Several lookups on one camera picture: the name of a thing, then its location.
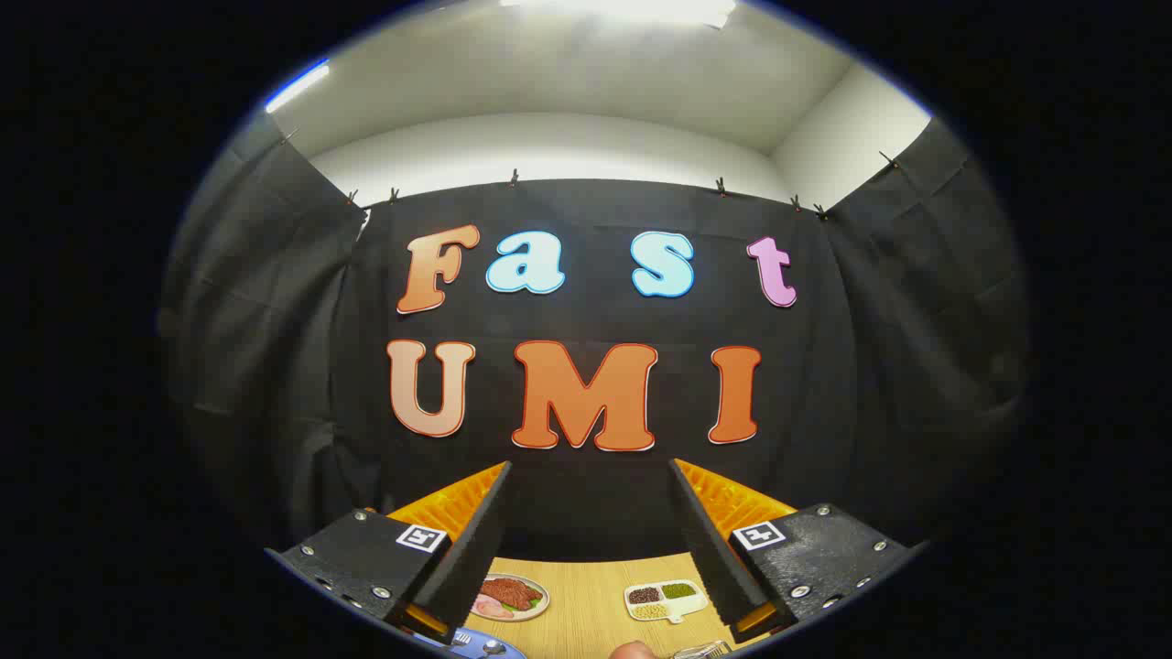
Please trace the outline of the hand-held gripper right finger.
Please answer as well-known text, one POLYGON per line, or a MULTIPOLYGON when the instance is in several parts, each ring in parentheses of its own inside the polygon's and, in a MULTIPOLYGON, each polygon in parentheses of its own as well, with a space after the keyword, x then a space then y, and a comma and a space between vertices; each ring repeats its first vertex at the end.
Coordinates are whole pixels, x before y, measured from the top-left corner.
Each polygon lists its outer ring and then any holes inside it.
POLYGON ((668 492, 700 580, 736 643, 822 618, 925 550, 836 504, 797 509, 682 458, 668 463, 668 492))

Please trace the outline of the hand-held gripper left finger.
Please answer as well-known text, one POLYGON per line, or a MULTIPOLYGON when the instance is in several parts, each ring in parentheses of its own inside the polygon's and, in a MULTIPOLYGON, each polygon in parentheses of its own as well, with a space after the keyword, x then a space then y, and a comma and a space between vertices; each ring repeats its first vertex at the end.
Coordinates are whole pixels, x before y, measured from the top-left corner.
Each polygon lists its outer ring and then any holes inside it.
POLYGON ((354 509, 265 553, 364 621, 451 643, 500 546, 511 470, 504 460, 389 514, 354 509))

